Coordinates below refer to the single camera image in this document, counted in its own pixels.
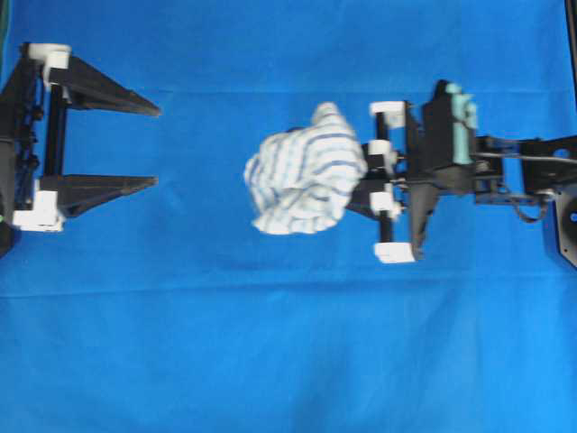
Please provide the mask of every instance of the cable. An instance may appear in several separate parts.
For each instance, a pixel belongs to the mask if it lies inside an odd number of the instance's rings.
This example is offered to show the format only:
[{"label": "cable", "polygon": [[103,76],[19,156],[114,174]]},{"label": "cable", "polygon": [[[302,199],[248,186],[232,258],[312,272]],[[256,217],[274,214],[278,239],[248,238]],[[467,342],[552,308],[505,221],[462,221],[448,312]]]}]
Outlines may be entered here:
[{"label": "cable", "polygon": [[[504,184],[500,184],[499,185],[500,189],[504,189],[506,194],[511,194],[511,190]],[[517,214],[517,216],[519,218],[521,218],[522,221],[529,223],[529,224],[534,224],[534,223],[538,223],[539,221],[542,221],[543,219],[545,219],[546,215],[547,215],[547,208],[548,208],[548,203],[547,200],[545,200],[543,197],[540,198],[539,200],[539,215],[537,217],[532,217],[527,215],[525,212],[523,212],[521,210],[521,206],[520,203],[517,201],[516,198],[511,197],[511,204],[513,205],[513,208],[515,209],[515,213]]]},{"label": "cable", "polygon": [[558,158],[556,156],[527,156],[512,153],[488,153],[488,152],[471,153],[471,156],[478,156],[481,158],[502,158],[502,159],[511,158],[523,161],[564,162],[565,164],[577,165],[577,160],[571,160],[568,158]]}]

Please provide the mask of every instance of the white block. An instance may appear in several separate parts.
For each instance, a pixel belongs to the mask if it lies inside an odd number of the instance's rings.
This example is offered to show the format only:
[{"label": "white block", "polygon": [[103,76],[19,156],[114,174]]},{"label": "white block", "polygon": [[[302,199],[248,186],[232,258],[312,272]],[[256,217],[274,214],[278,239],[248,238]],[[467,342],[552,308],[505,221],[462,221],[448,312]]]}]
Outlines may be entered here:
[{"label": "white block", "polygon": [[389,140],[370,140],[369,155],[388,155],[392,151]]},{"label": "white block", "polygon": [[385,121],[389,129],[405,127],[405,102],[404,101],[382,101],[371,104],[371,114],[385,114]]},{"label": "white block", "polygon": [[58,211],[58,192],[38,187],[36,180],[32,210],[15,210],[12,225],[28,232],[61,232],[66,218]]},{"label": "white block", "polygon": [[375,215],[379,212],[392,210],[395,206],[395,198],[392,191],[372,192],[370,195],[371,209]]},{"label": "white block", "polygon": [[28,47],[28,56],[44,64],[42,77],[44,86],[50,90],[50,70],[52,68],[68,69],[72,49],[68,45],[57,43],[31,43]]},{"label": "white block", "polygon": [[375,244],[375,255],[383,263],[412,263],[415,256],[408,242],[387,242]]}]

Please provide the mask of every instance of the teal component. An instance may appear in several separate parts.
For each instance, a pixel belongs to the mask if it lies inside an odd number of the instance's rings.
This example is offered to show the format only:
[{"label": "teal component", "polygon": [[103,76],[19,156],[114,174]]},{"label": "teal component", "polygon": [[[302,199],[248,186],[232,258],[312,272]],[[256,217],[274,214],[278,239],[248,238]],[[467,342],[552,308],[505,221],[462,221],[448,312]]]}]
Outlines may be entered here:
[{"label": "teal component", "polygon": [[444,91],[447,93],[451,93],[451,94],[457,94],[457,93],[461,93],[463,91],[463,89],[458,84],[449,83],[449,84],[447,84],[446,88],[444,88]]},{"label": "teal component", "polygon": [[471,104],[472,95],[453,94],[451,99],[453,117],[455,118],[455,122],[453,123],[453,162],[461,165],[471,164],[472,159],[469,156],[469,129],[467,126],[470,127],[468,112],[470,110],[469,105]]}]

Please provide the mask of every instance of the metal rod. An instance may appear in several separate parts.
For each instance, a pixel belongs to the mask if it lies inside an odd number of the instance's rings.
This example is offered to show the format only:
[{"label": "metal rod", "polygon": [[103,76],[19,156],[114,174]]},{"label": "metal rod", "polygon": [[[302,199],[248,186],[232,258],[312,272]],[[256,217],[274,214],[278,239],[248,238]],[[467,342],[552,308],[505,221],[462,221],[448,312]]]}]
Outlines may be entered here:
[{"label": "metal rod", "polygon": [[577,15],[575,14],[575,0],[565,0],[565,13],[567,15],[567,31],[569,33],[569,47],[571,50],[571,66],[573,70],[573,88],[577,99]]},{"label": "metal rod", "polygon": [[64,139],[66,129],[66,105],[61,86],[52,85],[50,91],[50,113],[46,132],[46,155],[44,156],[44,176],[62,174],[64,159]]},{"label": "metal rod", "polygon": [[379,214],[379,227],[380,241],[382,243],[393,242],[393,222],[386,211]]},{"label": "metal rod", "polygon": [[389,139],[389,128],[384,113],[377,113],[377,140]]}]

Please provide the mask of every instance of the white cloth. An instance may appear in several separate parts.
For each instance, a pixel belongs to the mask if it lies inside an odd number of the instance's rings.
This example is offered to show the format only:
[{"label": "white cloth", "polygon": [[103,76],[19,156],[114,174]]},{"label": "white cloth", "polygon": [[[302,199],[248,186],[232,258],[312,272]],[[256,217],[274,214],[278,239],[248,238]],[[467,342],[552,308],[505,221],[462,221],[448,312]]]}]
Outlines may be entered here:
[{"label": "white cloth", "polygon": [[273,235],[326,230],[366,171],[354,130],[334,103],[323,103],[312,126],[268,137],[247,162],[244,181],[259,214],[253,224]]}]

